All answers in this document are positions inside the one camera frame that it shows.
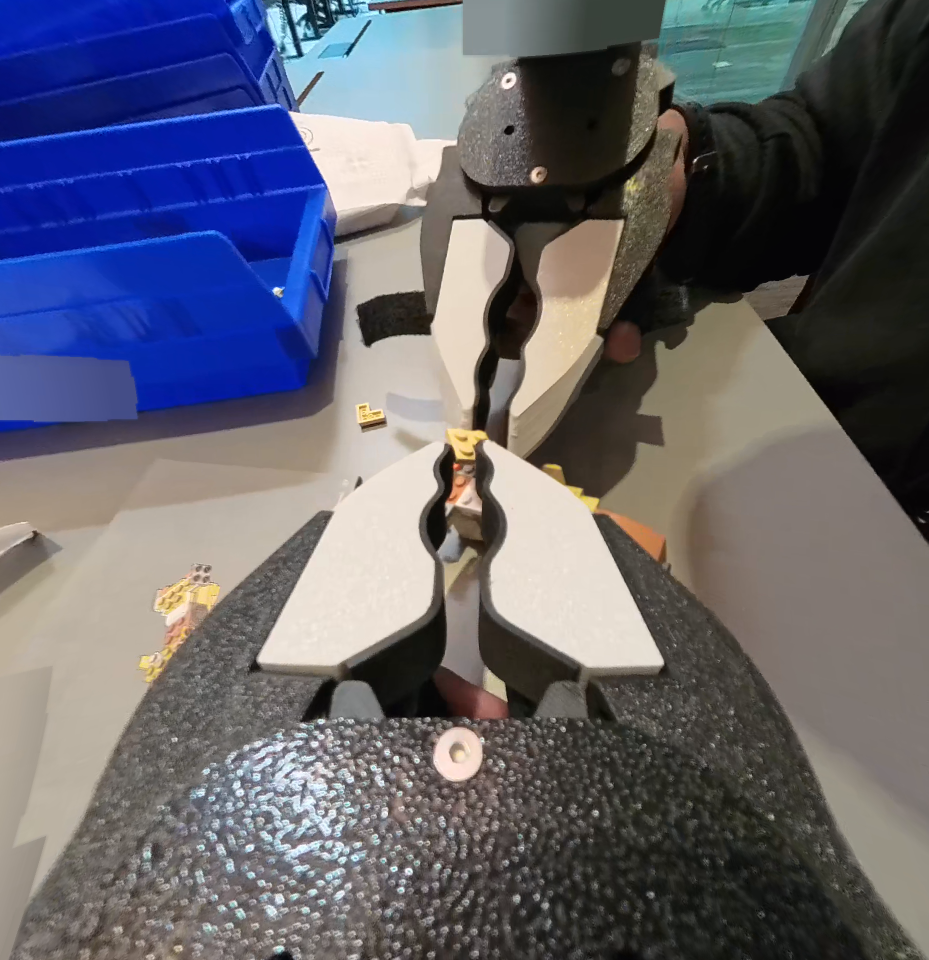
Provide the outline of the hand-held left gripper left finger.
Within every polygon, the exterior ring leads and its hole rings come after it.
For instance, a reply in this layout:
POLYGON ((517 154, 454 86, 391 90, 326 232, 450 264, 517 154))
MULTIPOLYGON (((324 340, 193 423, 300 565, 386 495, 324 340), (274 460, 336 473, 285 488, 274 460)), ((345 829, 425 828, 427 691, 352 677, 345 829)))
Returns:
POLYGON ((444 600, 447 446, 432 442, 340 500, 257 655, 263 671, 345 676, 444 600))

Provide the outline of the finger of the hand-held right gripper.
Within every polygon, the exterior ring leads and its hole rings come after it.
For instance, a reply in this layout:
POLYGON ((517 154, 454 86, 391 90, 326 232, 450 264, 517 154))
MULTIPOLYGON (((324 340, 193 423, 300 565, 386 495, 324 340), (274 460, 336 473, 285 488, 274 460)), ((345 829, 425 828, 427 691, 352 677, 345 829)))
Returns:
POLYGON ((480 371, 491 349, 492 306, 514 260, 514 242, 496 224, 453 222, 432 322, 445 419, 451 427, 479 428, 480 371))
POLYGON ((508 407, 507 448, 521 458, 553 432, 599 359, 599 322, 623 230, 622 220, 585 220, 516 231, 523 277, 537 301, 508 407))

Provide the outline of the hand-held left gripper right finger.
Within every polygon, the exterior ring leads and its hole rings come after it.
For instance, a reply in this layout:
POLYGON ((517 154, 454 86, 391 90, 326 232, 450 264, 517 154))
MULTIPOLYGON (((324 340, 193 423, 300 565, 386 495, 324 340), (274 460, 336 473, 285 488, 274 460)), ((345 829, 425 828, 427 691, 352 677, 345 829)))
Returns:
POLYGON ((479 649, 499 679, 659 674, 663 655, 597 519, 568 488, 491 440, 482 501, 479 649))

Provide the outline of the brown tan brick model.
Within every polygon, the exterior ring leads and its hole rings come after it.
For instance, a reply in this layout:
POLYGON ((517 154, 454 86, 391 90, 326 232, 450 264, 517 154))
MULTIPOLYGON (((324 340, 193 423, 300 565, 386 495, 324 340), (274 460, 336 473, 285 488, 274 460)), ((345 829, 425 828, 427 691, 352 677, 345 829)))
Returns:
MULTIPOLYGON (((584 493, 580 486, 568 484, 564 469, 559 464, 546 463, 541 470, 578 498, 591 513, 611 518, 651 558, 667 564, 664 535, 624 514, 603 508, 598 497, 584 493)), ((445 507, 449 527, 456 530, 464 542, 472 545, 483 542, 482 501, 475 480, 475 462, 455 464, 451 493, 445 507)))

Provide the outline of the blue plastic bin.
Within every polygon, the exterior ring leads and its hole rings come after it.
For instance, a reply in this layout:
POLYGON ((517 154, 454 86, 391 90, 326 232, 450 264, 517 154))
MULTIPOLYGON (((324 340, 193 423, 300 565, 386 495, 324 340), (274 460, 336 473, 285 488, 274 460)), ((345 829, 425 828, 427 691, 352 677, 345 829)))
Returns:
POLYGON ((337 214, 299 118, 0 142, 0 357, 121 362, 138 413, 303 388, 337 214))

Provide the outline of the grey instruction booklet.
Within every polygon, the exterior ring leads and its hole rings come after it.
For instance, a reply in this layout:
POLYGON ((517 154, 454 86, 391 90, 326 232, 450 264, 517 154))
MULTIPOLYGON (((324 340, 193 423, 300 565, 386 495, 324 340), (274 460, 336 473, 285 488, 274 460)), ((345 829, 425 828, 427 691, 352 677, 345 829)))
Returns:
POLYGON ((164 642, 159 589, 199 564, 224 599, 354 478, 158 460, 81 549, 53 535, 24 629, 0 625, 0 863, 36 856, 43 876, 74 833, 164 642))

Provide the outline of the stack of blue bins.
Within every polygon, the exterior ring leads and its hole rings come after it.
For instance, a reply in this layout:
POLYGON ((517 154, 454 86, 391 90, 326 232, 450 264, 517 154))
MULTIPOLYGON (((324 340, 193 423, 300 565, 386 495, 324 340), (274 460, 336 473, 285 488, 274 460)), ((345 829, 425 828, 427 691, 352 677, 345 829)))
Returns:
POLYGON ((0 1, 0 142, 298 105, 257 1, 0 1))

